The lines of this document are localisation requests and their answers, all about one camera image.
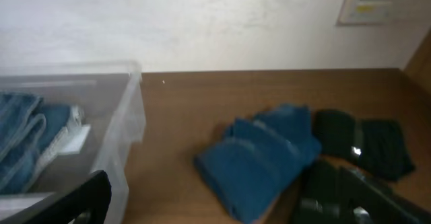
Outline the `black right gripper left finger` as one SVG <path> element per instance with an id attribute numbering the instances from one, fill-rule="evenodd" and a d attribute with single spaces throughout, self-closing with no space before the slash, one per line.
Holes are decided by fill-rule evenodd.
<path id="1" fill-rule="evenodd" d="M 74 188 L 53 194 L 36 204 L 4 219 L 1 224 L 103 224 L 112 197 L 108 174 L 91 173 Z"/>

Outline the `blue garment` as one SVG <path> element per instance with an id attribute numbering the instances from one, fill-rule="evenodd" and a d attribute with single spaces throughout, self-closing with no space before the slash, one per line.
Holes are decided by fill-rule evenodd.
<path id="1" fill-rule="evenodd" d="M 253 223 L 321 151 L 309 107 L 282 104 L 237 118 L 193 165 L 231 218 Z"/>

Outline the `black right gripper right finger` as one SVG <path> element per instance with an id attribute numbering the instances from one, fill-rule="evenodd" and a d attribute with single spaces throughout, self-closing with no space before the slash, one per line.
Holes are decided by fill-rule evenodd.
<path id="1" fill-rule="evenodd" d="M 356 170 L 339 169 L 342 223 L 430 222 L 430 212 L 396 195 Z"/>

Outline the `dark blue jeans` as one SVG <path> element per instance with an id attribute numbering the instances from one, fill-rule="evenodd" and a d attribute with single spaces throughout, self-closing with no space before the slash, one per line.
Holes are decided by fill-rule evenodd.
<path id="1" fill-rule="evenodd" d="M 26 192 L 81 130 L 84 110 L 42 96 L 1 92 L 1 193 Z"/>

